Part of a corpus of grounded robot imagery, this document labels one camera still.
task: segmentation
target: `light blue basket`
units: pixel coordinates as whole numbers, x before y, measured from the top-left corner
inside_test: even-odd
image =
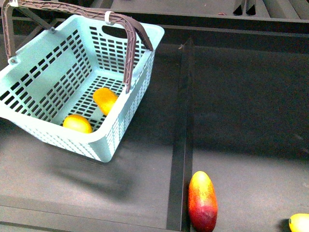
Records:
[[[142,25],[154,50],[137,36],[129,93],[123,85],[127,39],[105,34],[104,21],[73,15],[55,33],[45,30],[19,49],[17,63],[0,71],[0,116],[43,142],[109,162],[149,85],[164,34],[159,26]],[[92,99],[101,87],[119,96],[107,117]],[[70,114],[87,118],[94,132],[62,127]]]

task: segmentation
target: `toy fruit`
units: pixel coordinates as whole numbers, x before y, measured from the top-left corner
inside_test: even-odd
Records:
[[[292,232],[309,232],[309,214],[294,214],[289,219]]]
[[[212,232],[217,221],[218,204],[213,184],[202,171],[190,181],[188,197],[189,216],[197,232]]]
[[[109,88],[103,87],[97,89],[93,94],[93,100],[96,102],[104,115],[108,115],[114,106],[118,96]]]
[[[82,133],[91,133],[92,127],[88,120],[81,115],[69,115],[63,121],[63,126]]]

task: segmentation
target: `red mango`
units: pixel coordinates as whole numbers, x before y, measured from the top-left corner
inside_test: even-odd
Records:
[[[197,232],[212,232],[216,226],[218,203],[209,176],[196,172],[190,181],[188,208],[191,224]]]

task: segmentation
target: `yellow fruit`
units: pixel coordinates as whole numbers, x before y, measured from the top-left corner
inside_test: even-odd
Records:
[[[294,214],[289,219],[292,232],[309,232],[309,214]]]
[[[92,127],[88,120],[81,115],[69,115],[64,119],[63,126],[75,131],[89,134]]]
[[[93,100],[96,102],[104,115],[108,115],[114,106],[118,96],[109,88],[103,87],[97,89],[93,94]]]

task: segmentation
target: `basket handle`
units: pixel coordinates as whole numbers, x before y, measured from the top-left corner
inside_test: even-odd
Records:
[[[31,8],[44,11],[58,11],[71,13],[74,15],[82,15],[87,18],[105,21],[106,11],[98,8],[86,8],[64,2],[41,1],[41,0],[4,0],[2,5],[2,21],[5,51],[8,60],[16,55],[16,48],[14,43],[14,30],[12,13],[14,7]],[[108,12],[109,23],[117,23],[124,27],[127,34],[126,47],[126,63],[124,71],[124,84],[126,85],[126,92],[131,88],[131,80],[133,73],[133,62],[136,46],[136,33],[140,37],[146,49],[153,51],[152,44],[144,27],[135,19],[122,15]]]

